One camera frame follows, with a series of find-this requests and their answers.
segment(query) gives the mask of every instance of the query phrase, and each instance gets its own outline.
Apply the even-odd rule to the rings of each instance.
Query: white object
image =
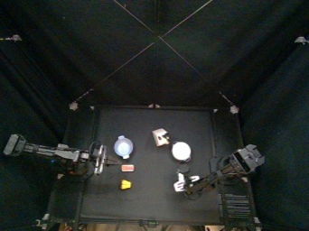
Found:
[[[118,156],[121,156],[123,159],[130,158],[130,153],[133,151],[133,142],[129,138],[125,137],[125,135],[118,138],[118,141],[114,145],[114,150]]]
[[[153,131],[154,141],[155,141],[157,146],[169,144],[169,139],[164,136],[166,134],[168,134],[168,131],[164,128]]]
[[[192,182],[196,182],[200,180],[200,176],[192,176],[190,177]],[[185,191],[185,176],[182,173],[180,173],[180,181],[174,184],[176,191]]]
[[[77,102],[73,102],[70,105],[69,105],[69,108],[70,110],[75,111],[79,109],[79,104]]]
[[[173,144],[172,153],[178,161],[188,162],[192,158],[192,148],[185,142]]]
[[[299,37],[295,42],[296,43],[303,43],[303,45],[305,45],[305,43],[309,43],[309,41],[303,36]]]
[[[238,114],[240,109],[234,105],[229,109],[230,109],[229,111],[232,112],[232,114]]]

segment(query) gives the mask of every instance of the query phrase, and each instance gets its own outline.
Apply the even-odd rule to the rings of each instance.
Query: yellow block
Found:
[[[122,180],[121,188],[122,189],[130,189],[131,188],[131,182],[129,180]]]

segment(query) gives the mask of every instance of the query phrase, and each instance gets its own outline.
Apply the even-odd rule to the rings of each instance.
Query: black backdrop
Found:
[[[23,42],[0,41],[0,144],[12,133],[61,142],[69,103],[91,88],[83,104],[229,106],[222,91],[267,154],[253,182],[263,222],[305,229],[309,57],[293,41],[308,12],[301,0],[2,1],[0,37]],[[0,167],[0,223],[23,226],[44,212],[54,168],[3,156]]]

